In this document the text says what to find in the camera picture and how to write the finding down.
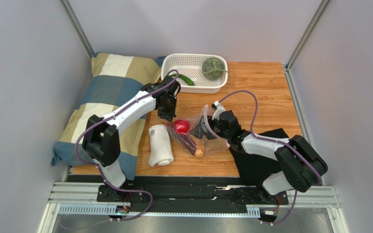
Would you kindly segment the green fake leafy vegetable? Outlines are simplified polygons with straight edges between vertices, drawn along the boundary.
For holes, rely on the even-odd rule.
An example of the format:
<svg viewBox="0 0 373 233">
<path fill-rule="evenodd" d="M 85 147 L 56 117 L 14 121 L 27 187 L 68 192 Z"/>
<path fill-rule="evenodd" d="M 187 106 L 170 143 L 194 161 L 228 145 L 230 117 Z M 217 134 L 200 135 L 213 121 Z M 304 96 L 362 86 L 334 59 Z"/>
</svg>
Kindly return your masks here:
<svg viewBox="0 0 373 233">
<path fill-rule="evenodd" d="M 202 74 L 211 81 L 219 79 L 227 72 L 223 61 L 219 58 L 207 58 L 202 64 Z"/>
</svg>

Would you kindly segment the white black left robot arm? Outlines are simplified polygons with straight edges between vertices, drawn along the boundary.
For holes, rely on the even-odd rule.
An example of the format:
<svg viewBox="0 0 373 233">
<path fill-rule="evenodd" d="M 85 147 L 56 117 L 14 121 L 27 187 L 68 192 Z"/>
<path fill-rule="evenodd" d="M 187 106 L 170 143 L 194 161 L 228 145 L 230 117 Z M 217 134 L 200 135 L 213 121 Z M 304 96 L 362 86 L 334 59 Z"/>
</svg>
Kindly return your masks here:
<svg viewBox="0 0 373 233">
<path fill-rule="evenodd" d="M 86 130 L 79 136 L 82 148 L 93 159 L 105 185 L 116 192 L 125 192 L 121 186 L 126 177 L 119 165 L 121 154 L 120 137 L 129 126 L 147 113 L 157 110 L 160 118 L 172 121 L 175 115 L 177 95 L 180 91 L 177 81 L 169 83 L 148 83 L 117 110 L 102 117 L 91 116 Z"/>
</svg>

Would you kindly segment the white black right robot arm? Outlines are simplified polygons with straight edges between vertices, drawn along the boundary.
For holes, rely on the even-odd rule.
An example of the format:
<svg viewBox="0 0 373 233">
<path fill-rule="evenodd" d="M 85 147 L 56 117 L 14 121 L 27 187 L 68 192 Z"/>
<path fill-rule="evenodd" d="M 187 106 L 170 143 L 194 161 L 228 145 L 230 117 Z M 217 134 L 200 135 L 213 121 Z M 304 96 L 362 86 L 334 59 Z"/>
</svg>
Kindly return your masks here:
<svg viewBox="0 0 373 233">
<path fill-rule="evenodd" d="M 232 111 L 218 117 L 202 114 L 193 118 L 187 133 L 194 155 L 228 150 L 246 186 L 255 186 L 255 199 L 271 203 L 279 194 L 305 193 L 320 184 L 328 165 L 301 135 L 288 138 L 283 129 L 262 134 L 241 127 Z"/>
</svg>

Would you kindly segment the green fake chili pepper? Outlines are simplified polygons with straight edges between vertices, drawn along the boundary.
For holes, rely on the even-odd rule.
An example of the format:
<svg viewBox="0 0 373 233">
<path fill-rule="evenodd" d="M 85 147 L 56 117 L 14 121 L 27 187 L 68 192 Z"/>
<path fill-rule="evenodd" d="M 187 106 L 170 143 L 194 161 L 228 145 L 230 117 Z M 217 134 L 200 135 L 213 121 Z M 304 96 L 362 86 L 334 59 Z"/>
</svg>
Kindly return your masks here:
<svg viewBox="0 0 373 233">
<path fill-rule="evenodd" d="M 193 82 L 193 80 L 191 80 L 189 77 L 183 74 L 178 74 L 178 78 L 176 80 L 177 81 L 182 80 L 188 86 L 195 86 L 195 83 Z"/>
</svg>

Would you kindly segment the clear zip top bag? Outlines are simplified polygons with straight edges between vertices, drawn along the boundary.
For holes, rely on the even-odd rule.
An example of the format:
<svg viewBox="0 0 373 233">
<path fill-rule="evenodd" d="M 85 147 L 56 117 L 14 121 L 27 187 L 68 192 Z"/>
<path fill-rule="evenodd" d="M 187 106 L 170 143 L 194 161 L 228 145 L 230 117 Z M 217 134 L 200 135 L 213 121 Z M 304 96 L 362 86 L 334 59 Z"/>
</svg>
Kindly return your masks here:
<svg viewBox="0 0 373 233">
<path fill-rule="evenodd" d="M 170 138 L 185 152 L 201 157 L 228 149 L 226 139 L 210 128 L 213 111 L 205 105 L 199 115 L 166 123 Z"/>
</svg>

